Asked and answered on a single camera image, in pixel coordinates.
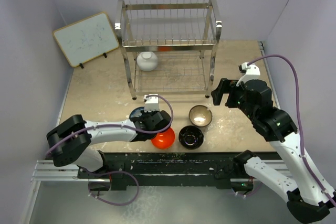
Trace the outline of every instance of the whiteboard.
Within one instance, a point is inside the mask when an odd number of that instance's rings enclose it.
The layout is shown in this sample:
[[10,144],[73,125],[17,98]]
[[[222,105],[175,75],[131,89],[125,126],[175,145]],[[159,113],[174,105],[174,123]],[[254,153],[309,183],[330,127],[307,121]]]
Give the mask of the whiteboard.
[[54,31],[54,38],[72,67],[118,48],[106,13],[98,13]]

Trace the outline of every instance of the white bowl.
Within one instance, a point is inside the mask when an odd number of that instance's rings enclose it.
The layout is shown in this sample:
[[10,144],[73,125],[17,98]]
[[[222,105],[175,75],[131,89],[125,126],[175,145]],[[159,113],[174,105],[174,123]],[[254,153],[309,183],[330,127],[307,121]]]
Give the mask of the white bowl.
[[153,52],[141,52],[136,59],[136,64],[142,71],[152,71],[158,66],[157,58]]

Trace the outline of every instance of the wooden whiteboard frame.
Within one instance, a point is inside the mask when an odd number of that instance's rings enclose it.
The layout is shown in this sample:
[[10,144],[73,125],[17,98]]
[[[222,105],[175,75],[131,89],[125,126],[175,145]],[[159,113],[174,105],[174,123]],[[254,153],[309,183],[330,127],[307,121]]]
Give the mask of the wooden whiteboard frame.
[[[113,35],[114,35],[114,37],[115,37],[115,40],[117,41],[117,46],[116,46],[115,48],[113,48],[113,49],[111,49],[111,50],[105,52],[105,53],[111,52],[111,51],[113,51],[113,50],[116,50],[116,49],[119,47],[119,42],[118,42],[118,39],[117,39],[117,37],[116,37],[116,34],[114,33],[114,29],[113,29],[113,27],[112,27],[112,25],[111,25],[111,21],[110,21],[110,19],[109,19],[109,15],[108,15],[106,12],[100,12],[100,13],[94,14],[94,15],[92,15],[92,16],[90,16],[90,17],[81,19],[81,20],[79,20],[79,21],[77,21],[77,22],[74,22],[74,23],[72,23],[72,24],[70,24],[70,25],[67,25],[67,26],[58,28],[58,29],[56,29],[55,31],[52,32],[52,36],[54,37],[55,41],[57,42],[59,48],[62,50],[62,52],[63,52],[65,58],[67,58],[67,61],[69,62],[70,66],[72,66],[73,68],[78,67],[79,64],[76,65],[76,66],[73,66],[73,65],[71,64],[69,58],[67,57],[67,55],[65,54],[65,52],[64,52],[64,50],[63,50],[63,48],[62,48],[62,46],[61,46],[61,44],[58,42],[58,40],[57,40],[57,38],[56,38],[56,36],[55,36],[55,32],[57,32],[57,31],[59,31],[59,30],[62,30],[62,29],[64,29],[64,28],[67,28],[67,27],[69,27],[69,26],[72,26],[72,25],[74,25],[74,24],[77,24],[77,23],[79,23],[79,22],[82,22],[82,21],[84,21],[84,20],[87,20],[87,19],[89,19],[89,18],[93,18],[93,17],[95,17],[95,16],[98,16],[98,15],[100,15],[100,14],[105,14],[105,15],[106,15],[106,18],[107,18],[107,20],[108,20],[108,22],[109,22],[109,24],[110,24],[110,27],[111,27],[111,30],[112,30]],[[90,61],[90,60],[93,60],[93,59],[95,59],[95,58],[97,58],[97,57],[99,57],[99,56],[102,56],[102,55],[103,55],[103,54],[94,56],[94,57],[92,57],[91,59],[89,59],[89,60],[87,60],[87,61],[83,61],[83,62],[81,62],[81,63],[82,63],[82,64],[83,64],[83,63],[86,63],[86,62],[88,62],[88,61]]]

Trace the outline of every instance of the table surface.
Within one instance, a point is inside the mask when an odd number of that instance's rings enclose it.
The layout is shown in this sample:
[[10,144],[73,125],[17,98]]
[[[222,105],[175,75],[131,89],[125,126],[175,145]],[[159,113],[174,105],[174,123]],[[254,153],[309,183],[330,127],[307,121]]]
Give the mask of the table surface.
[[[213,89],[221,78],[239,79],[238,65],[261,56],[257,41],[221,41],[218,45],[215,80]],[[263,61],[256,65],[260,68],[261,80],[270,82]],[[189,152],[178,142],[181,128],[191,125],[189,110],[198,104],[210,108],[213,114],[209,126],[201,128],[204,133],[203,145],[193,152],[255,152],[274,151],[274,149],[253,129],[250,120],[239,110],[224,106],[227,95],[223,96],[220,106],[213,106],[212,98],[203,94],[166,95],[174,110],[172,128],[176,139],[172,147],[166,150],[155,148],[151,141],[146,142],[110,142],[92,145],[94,150],[104,152]],[[74,114],[82,114],[85,120],[97,122],[123,121],[131,111],[144,106],[142,97],[133,101],[129,92],[123,58],[119,49],[108,53],[108,57],[99,57],[73,71],[71,83],[66,96],[61,122]],[[160,109],[169,111],[160,101]]]

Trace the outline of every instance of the stainless steel rack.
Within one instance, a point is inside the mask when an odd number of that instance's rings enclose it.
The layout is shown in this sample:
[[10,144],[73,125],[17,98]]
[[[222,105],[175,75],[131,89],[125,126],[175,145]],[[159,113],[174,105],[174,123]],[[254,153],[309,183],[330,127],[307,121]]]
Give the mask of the stainless steel rack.
[[[209,97],[222,32],[216,0],[133,4],[118,0],[114,28],[134,100],[137,94],[151,92],[204,93]],[[203,62],[206,50],[211,50],[208,76]],[[155,52],[159,65],[144,72],[135,64],[132,74],[127,53],[136,60],[143,51]]]

